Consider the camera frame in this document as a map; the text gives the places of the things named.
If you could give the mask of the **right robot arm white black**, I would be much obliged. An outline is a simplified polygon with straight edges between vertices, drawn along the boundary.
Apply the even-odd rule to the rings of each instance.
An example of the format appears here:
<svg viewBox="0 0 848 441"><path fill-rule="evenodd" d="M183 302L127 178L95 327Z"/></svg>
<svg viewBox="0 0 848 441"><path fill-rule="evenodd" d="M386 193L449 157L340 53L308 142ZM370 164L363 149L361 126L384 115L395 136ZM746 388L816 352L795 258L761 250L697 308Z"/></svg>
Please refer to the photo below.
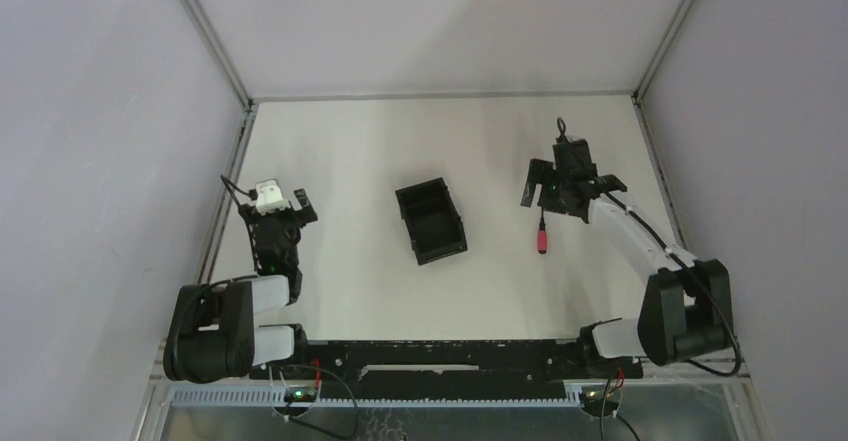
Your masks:
<svg viewBox="0 0 848 441"><path fill-rule="evenodd" d="M530 160L522 206L580 219L612 243L644 284L637 317L582 328L582 371L605 376L623 357L696 365L698 357L725 349L739 362L724 264L665 240L627 186L615 175L599 174L586 140L561 136L553 154L551 161Z"/></svg>

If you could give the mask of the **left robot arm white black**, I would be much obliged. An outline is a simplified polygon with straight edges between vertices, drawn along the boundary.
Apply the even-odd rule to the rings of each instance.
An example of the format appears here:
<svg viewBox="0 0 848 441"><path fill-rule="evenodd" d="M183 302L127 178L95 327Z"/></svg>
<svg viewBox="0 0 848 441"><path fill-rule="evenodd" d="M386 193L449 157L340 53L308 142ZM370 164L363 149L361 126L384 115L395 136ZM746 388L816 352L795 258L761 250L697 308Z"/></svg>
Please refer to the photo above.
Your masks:
<svg viewBox="0 0 848 441"><path fill-rule="evenodd" d="M313 353L296 341L294 326L262 326L256 319L301 294L298 245L303 228L318 215L305 190L295 190L294 197L297 207L268 181L257 185L253 203L237 206L254 272L181 287L163 355L168 379L208 384L244 377L269 361L290 378L310 370Z"/></svg>

